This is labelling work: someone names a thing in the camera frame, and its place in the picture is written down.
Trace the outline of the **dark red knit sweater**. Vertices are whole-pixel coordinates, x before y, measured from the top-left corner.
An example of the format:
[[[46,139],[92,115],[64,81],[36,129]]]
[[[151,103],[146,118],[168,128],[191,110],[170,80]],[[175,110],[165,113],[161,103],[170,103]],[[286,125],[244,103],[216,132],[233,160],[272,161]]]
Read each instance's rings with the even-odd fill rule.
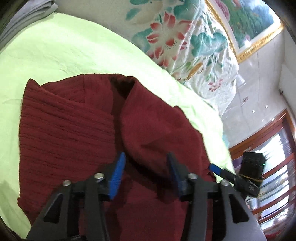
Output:
[[[33,223],[64,180],[83,181],[125,152],[118,195],[106,206],[112,240],[180,240],[187,204],[171,186],[167,154],[214,181],[202,135],[131,76],[29,80],[19,128],[18,205]]]

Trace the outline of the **gold framed landscape painting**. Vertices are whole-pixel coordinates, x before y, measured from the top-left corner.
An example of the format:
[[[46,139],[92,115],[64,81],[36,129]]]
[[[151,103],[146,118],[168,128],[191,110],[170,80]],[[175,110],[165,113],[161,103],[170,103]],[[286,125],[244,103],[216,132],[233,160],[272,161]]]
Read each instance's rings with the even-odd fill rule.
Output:
[[[276,13],[264,1],[205,1],[213,17],[227,33],[238,63],[270,42],[284,29]]]

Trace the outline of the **light green bed sheet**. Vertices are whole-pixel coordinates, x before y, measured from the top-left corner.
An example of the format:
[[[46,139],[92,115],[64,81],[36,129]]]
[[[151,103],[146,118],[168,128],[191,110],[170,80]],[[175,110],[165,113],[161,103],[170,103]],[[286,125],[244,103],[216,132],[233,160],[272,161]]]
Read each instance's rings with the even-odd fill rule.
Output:
[[[204,139],[210,162],[233,171],[219,114],[131,42],[91,21],[54,13],[20,31],[1,50],[1,217],[20,237],[30,223],[17,204],[19,122],[29,79],[44,84],[79,74],[137,78],[171,106],[179,106]]]

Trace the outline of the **folded grey garment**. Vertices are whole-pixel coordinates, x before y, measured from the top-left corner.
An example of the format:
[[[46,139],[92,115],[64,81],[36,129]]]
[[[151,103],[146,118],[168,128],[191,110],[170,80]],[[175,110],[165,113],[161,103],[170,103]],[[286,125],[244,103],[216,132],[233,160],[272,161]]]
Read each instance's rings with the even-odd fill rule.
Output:
[[[29,0],[9,20],[1,30],[1,49],[23,28],[55,12],[55,1]]]

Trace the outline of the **red wooden window frame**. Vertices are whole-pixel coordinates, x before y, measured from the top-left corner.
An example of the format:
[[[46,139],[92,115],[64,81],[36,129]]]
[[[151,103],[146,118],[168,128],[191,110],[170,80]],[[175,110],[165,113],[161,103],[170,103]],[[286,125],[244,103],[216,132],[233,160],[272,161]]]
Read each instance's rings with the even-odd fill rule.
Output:
[[[230,148],[235,171],[244,152],[262,153],[266,159],[260,194],[247,204],[267,240],[282,240],[295,232],[295,125],[288,110]]]

